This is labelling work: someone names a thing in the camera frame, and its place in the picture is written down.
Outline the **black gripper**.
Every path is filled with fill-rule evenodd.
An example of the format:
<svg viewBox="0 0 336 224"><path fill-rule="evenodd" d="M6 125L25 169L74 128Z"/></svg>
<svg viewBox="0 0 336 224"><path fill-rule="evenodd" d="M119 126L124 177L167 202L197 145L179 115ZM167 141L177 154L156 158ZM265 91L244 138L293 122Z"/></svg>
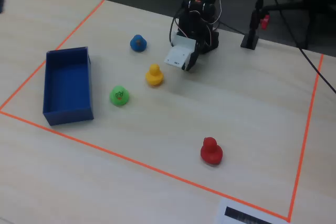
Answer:
<svg viewBox="0 0 336 224"><path fill-rule="evenodd" d="M178 15L178 35L197 41L195 49L186 57L182 70L189 71L199 57L199 46L215 47L215 0L184 0Z"/></svg>

